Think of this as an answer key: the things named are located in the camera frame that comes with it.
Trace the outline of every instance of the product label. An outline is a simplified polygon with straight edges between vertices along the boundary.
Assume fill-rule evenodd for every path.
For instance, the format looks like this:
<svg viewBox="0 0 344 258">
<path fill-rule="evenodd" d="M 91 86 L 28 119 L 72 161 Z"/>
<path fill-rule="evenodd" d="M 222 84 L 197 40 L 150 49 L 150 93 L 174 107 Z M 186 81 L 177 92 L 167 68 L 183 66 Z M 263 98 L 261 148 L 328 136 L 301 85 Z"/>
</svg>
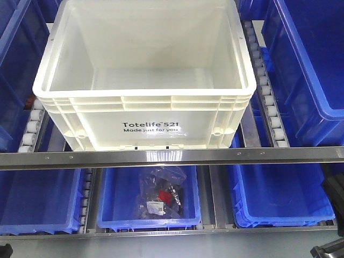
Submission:
<svg viewBox="0 0 344 258">
<path fill-rule="evenodd" d="M 147 209 L 150 214 L 164 215 L 163 202 L 147 202 Z"/>
<path fill-rule="evenodd" d="M 124 132 L 173 133 L 181 130 L 179 122 L 123 122 Z"/>
</svg>

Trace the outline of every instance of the plastic bag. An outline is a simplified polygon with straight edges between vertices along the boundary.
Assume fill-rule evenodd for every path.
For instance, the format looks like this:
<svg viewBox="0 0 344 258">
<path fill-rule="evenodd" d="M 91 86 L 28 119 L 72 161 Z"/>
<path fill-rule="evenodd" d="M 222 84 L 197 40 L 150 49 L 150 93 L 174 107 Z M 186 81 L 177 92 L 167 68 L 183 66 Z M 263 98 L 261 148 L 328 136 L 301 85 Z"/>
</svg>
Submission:
<svg viewBox="0 0 344 258">
<path fill-rule="evenodd" d="M 151 167 L 141 172 L 138 218 L 181 218 L 183 213 L 181 184 L 186 177 L 179 167 Z"/>
</svg>

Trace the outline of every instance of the black object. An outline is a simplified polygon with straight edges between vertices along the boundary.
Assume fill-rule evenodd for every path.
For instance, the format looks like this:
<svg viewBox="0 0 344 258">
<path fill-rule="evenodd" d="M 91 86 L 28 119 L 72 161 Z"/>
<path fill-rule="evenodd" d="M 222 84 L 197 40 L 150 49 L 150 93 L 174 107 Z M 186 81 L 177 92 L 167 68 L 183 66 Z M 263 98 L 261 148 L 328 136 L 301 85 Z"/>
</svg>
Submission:
<svg viewBox="0 0 344 258">
<path fill-rule="evenodd" d="M 344 257 L 344 239 L 333 241 L 323 246 L 315 246 L 311 250 L 314 258 L 343 258 Z"/>
<path fill-rule="evenodd" d="M 326 178 L 322 187 L 331 201 L 337 219 L 338 235 L 344 237 L 344 174 Z"/>
<path fill-rule="evenodd" d="M 9 243 L 0 246 L 0 258 L 10 258 L 13 254 L 13 249 Z"/>
</svg>

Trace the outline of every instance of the white plastic crate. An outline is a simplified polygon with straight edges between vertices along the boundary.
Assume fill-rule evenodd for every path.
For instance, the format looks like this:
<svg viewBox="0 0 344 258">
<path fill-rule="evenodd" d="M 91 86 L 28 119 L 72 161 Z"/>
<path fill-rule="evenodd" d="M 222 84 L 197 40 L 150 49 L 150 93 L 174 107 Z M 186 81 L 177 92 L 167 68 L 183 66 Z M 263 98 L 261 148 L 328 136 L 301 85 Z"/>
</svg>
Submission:
<svg viewBox="0 0 344 258">
<path fill-rule="evenodd" d="M 234 1 L 66 0 L 33 91 L 104 151 L 227 148 L 255 88 Z"/>
</svg>

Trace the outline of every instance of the red item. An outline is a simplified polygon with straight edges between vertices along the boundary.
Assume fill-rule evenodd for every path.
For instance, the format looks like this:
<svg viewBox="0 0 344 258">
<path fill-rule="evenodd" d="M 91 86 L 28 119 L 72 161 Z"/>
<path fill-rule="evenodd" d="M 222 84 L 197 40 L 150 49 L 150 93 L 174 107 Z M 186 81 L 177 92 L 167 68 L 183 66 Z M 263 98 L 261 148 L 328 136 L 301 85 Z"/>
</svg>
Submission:
<svg viewBox="0 0 344 258">
<path fill-rule="evenodd" d="M 165 192 L 164 190 L 159 190 L 159 199 L 170 205 L 172 201 L 172 194 Z"/>
</svg>

